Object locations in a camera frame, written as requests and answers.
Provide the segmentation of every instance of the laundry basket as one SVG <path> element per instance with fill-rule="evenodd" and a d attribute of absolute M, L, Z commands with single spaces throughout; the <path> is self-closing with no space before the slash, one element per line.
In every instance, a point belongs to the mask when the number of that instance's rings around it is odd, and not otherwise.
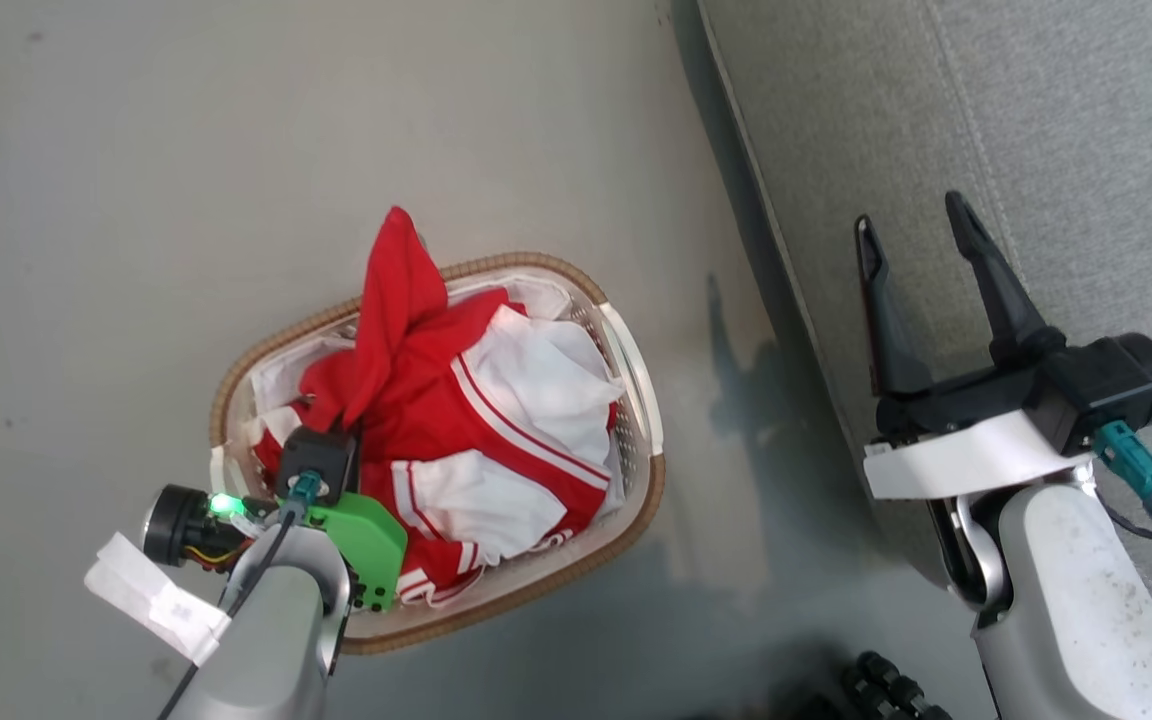
<path fill-rule="evenodd" d="M 473 588 L 449 606 L 431 609 L 425 605 L 396 604 L 384 614 L 353 615 L 346 627 L 343 652 L 397 650 L 531 602 L 626 552 L 652 523 L 664 492 L 662 429 L 652 379 L 626 320 L 589 275 L 538 252 L 511 252 L 461 263 L 444 268 L 442 274 L 452 302 L 513 282 L 545 283 L 570 296 L 571 319 L 594 339 L 612 373 L 626 379 L 627 393 L 617 408 L 614 438 L 626 478 L 626 502 L 561 546 L 526 553 L 487 569 Z M 211 407 L 212 482 L 223 484 L 215 487 L 218 491 L 268 494 L 243 430 L 259 412 L 253 382 L 262 381 L 253 378 L 262 378 L 262 366 L 289 354 L 297 354 L 306 363 L 333 353 L 351 343 L 357 319 L 358 301 L 342 302 L 274 334 L 234 363 Z"/>

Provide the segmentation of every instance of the red and white clothing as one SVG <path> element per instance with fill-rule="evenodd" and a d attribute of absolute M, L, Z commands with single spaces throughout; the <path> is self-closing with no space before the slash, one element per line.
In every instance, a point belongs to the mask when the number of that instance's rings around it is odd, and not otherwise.
<path fill-rule="evenodd" d="M 608 502 L 626 387 L 579 325 L 529 318 L 502 288 L 449 305 L 401 209 L 376 238 L 359 312 L 356 347 L 312 364 L 300 387 L 312 402 L 291 410 L 311 429 L 362 429 L 359 491 L 408 532 L 403 601 L 448 601 Z M 255 447 L 270 471 L 282 449 L 270 431 L 294 424 L 279 412 Z"/>

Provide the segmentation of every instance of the red fabric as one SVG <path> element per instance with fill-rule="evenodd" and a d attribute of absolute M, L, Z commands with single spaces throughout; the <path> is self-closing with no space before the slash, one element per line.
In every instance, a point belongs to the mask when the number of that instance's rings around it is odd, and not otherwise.
<path fill-rule="evenodd" d="M 435 591 L 442 591 L 435 600 L 452 597 L 476 578 L 477 569 L 460 573 L 465 566 L 463 553 L 473 548 L 468 547 L 471 543 L 429 537 L 433 528 L 423 533 L 399 515 L 392 461 L 430 461 L 480 450 L 543 484 L 568 507 L 566 518 L 554 528 L 553 537 L 559 538 L 584 529 L 607 493 L 502 437 L 499 420 L 484 418 L 482 404 L 476 410 L 467 397 L 473 392 L 472 381 L 467 387 L 457 379 L 454 364 L 465 367 L 460 355 L 482 340 L 493 314 L 507 304 L 508 293 L 497 288 L 448 306 L 442 275 L 420 245 L 411 218 L 393 209 L 367 263 L 356 347 L 317 361 L 301 379 L 302 395 L 314 399 L 301 414 L 308 427 L 329 432 L 361 424 L 359 492 L 374 497 L 402 521 L 408 532 L 404 578 L 416 577 L 414 582 L 424 585 L 429 577 Z M 525 313 L 522 306 L 509 306 Z M 526 435 L 526 429 L 509 427 Z M 282 448 L 270 433 L 253 450 L 276 473 Z M 605 477 L 605 470 L 598 471 Z"/>

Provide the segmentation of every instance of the black cable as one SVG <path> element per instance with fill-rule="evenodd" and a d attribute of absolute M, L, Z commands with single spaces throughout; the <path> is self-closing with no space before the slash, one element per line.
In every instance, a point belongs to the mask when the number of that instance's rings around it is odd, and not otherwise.
<path fill-rule="evenodd" d="M 230 617 L 238 615 L 238 609 L 242 609 L 243 602 L 247 602 L 247 598 L 251 596 L 252 589 L 256 588 L 256 583 L 260 582 L 264 577 L 265 570 L 270 569 L 271 562 L 274 561 L 274 555 L 278 552 L 279 546 L 282 546 L 283 538 L 287 537 L 288 530 L 291 530 L 291 523 L 283 520 L 279 523 L 278 536 L 274 537 L 274 541 L 270 544 L 270 552 L 265 553 L 265 556 L 257 562 L 256 570 L 252 570 L 252 577 L 243 585 L 242 592 L 238 592 L 238 597 L 234 598 L 234 604 L 229 606 L 229 609 L 225 612 L 225 615 Z M 172 691 L 172 697 L 168 698 L 168 703 L 162 706 L 162 711 L 159 712 L 159 720 L 168 720 L 168 715 L 172 715 L 172 711 L 175 710 L 177 703 L 180 702 L 180 696 L 183 696 L 189 683 L 194 682 L 194 676 L 198 674 L 198 666 L 195 664 L 189 664 L 189 669 L 184 670 L 184 676 L 180 679 L 177 683 L 177 689 Z"/>
<path fill-rule="evenodd" d="M 1101 495 L 1100 492 L 1097 492 L 1096 497 L 1100 498 L 1101 506 L 1105 506 L 1106 514 L 1111 516 L 1111 520 L 1114 520 L 1115 525 L 1123 528 L 1127 532 L 1132 533 L 1138 538 L 1152 539 L 1151 529 L 1142 528 L 1140 525 L 1135 524 L 1131 520 L 1127 520 L 1126 515 L 1115 510 L 1114 507 L 1111 507 L 1111 503 L 1106 502 L 1105 497 Z"/>

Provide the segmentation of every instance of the yellow wire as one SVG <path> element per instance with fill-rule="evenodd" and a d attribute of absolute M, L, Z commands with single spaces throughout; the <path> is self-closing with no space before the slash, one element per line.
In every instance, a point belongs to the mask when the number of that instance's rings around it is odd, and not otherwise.
<path fill-rule="evenodd" d="M 223 553 L 223 555 L 221 555 L 219 558 L 211 558 L 211 556 L 204 555 L 204 553 L 202 553 L 202 551 L 198 550 L 197 547 L 192 546 L 192 544 L 187 544 L 187 546 L 184 546 L 184 548 L 188 550 L 189 552 L 195 553 L 195 555 L 197 555 L 199 560 L 202 560 L 204 562 L 210 562 L 211 564 L 220 564 L 225 560 L 229 560 L 230 558 L 233 558 L 234 553 L 237 552 L 236 550 L 230 550 L 229 552 Z"/>

